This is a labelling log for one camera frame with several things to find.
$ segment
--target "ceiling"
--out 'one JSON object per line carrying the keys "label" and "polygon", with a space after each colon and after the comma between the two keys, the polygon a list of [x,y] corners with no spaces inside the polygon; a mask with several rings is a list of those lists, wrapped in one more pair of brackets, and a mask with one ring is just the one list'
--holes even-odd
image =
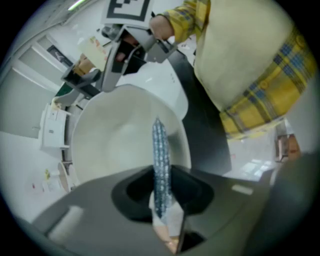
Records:
{"label": "ceiling", "polygon": [[9,56],[12,56],[28,40],[42,31],[65,22],[76,12],[97,0],[86,0],[77,8],[69,11],[68,8],[77,0],[47,0],[32,17],[24,24],[23,28],[12,43]]}

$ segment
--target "person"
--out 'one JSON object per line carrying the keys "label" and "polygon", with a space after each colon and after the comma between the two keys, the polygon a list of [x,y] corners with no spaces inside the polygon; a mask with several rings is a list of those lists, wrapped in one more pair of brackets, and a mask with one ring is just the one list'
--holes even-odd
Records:
{"label": "person", "polygon": [[276,126],[317,69],[304,37],[271,0],[185,0],[152,18],[150,29],[176,43],[196,35],[194,73],[220,111],[228,139]]}

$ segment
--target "plaid sleeve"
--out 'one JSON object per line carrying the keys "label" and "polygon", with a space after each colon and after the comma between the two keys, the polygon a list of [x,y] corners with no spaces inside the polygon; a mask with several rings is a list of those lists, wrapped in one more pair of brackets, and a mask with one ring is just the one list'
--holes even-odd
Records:
{"label": "plaid sleeve", "polygon": [[266,71],[220,113],[227,138],[256,137],[277,125],[316,70],[304,37],[294,28]]}
{"label": "plaid sleeve", "polygon": [[196,33],[196,10],[197,0],[185,0],[182,6],[162,14],[170,21],[177,43],[184,42]]}

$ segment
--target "fluorescent light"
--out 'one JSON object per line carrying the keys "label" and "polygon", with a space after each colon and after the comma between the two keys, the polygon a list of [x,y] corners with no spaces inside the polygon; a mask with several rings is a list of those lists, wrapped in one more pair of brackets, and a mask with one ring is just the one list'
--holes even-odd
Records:
{"label": "fluorescent light", "polygon": [[73,5],[71,5],[69,7],[68,11],[72,11],[74,8],[76,8],[78,5],[80,5],[84,1],[86,1],[86,0],[78,0],[78,1],[76,1]]}

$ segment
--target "large bowl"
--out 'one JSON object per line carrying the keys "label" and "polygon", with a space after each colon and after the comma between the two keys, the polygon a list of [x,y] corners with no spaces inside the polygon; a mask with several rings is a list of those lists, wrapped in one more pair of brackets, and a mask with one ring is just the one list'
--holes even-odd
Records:
{"label": "large bowl", "polygon": [[159,117],[173,165],[191,167],[182,121],[161,99],[133,85],[92,98],[72,135],[72,161],[80,183],[153,164],[152,126]]}

